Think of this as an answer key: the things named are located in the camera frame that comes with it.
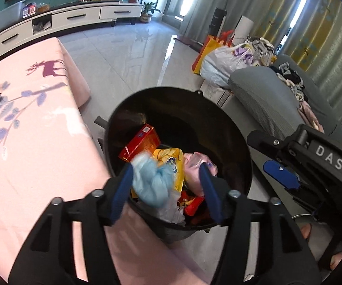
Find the shopping bag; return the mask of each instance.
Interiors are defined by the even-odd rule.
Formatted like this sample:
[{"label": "shopping bag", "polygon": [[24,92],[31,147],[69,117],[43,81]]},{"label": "shopping bag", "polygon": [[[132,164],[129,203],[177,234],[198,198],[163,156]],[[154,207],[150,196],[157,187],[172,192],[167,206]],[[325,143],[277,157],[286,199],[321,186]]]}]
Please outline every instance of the shopping bag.
[{"label": "shopping bag", "polygon": [[231,46],[234,36],[228,40],[229,35],[231,35],[234,30],[230,30],[227,32],[221,33],[220,37],[208,35],[205,40],[204,46],[200,51],[200,54],[196,58],[196,61],[192,65],[192,71],[195,74],[200,74],[201,64],[203,63],[204,58],[207,54],[212,52],[213,50],[220,48],[222,46]]},{"label": "shopping bag", "polygon": [[[235,56],[234,52],[239,48],[247,48],[244,53]],[[203,60],[200,69],[202,78],[224,89],[229,89],[229,77],[236,70],[251,66],[252,51],[248,43],[242,43],[235,47],[222,46],[210,52]]]}]

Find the pink tablecloth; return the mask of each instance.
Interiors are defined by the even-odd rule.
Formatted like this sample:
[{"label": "pink tablecloth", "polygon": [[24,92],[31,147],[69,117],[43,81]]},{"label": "pink tablecloth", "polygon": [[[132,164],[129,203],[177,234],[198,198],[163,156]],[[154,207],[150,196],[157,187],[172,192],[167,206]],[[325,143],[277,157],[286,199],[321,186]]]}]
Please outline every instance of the pink tablecloth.
[{"label": "pink tablecloth", "polygon": [[[27,234],[52,198],[83,198],[109,175],[77,107],[89,88],[58,39],[0,62],[0,275],[7,280]],[[78,277],[86,280],[75,228]],[[129,207],[107,238],[122,284],[205,284]]]}]

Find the white paper roll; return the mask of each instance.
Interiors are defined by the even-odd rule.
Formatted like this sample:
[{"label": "white paper roll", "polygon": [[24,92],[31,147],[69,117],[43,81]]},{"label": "white paper roll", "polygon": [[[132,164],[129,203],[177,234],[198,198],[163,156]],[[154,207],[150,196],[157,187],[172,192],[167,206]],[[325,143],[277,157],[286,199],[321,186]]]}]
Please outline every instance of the white paper roll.
[{"label": "white paper roll", "polygon": [[249,18],[242,16],[240,22],[236,27],[233,45],[243,43],[246,40],[247,36],[250,34],[250,31],[252,30],[253,26],[254,22],[252,22]]}]

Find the curtain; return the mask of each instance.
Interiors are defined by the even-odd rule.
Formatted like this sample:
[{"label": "curtain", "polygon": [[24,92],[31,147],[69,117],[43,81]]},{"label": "curtain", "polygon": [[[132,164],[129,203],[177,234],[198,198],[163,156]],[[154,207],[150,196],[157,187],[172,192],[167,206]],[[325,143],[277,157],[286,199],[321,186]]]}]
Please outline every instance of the curtain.
[{"label": "curtain", "polygon": [[[257,34],[270,39],[276,34],[273,39],[279,42],[287,32],[299,2],[300,0],[229,0],[224,30],[234,29],[243,15],[254,22],[251,35]],[[225,0],[195,0],[184,18],[180,33],[203,43],[216,7],[224,6]]]},{"label": "curtain", "polygon": [[342,2],[307,0],[280,53],[315,81],[342,122]]}]

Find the gray curtain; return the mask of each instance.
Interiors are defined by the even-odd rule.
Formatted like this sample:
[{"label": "gray curtain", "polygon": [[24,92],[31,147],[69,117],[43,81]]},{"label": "gray curtain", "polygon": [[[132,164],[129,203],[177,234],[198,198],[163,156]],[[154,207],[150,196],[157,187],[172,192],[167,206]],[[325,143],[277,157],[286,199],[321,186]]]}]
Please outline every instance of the gray curtain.
[{"label": "gray curtain", "polygon": [[[229,0],[227,7],[227,19],[224,30],[234,29],[241,16],[254,21],[254,30],[261,25],[265,19],[265,15],[269,12],[269,8],[274,0]],[[216,7],[223,8],[225,0],[195,0],[191,10],[186,15],[180,33],[192,40],[204,42],[208,27],[213,17]]]},{"label": "gray curtain", "polygon": [[341,0],[307,0],[281,53],[315,81],[342,122]]}]

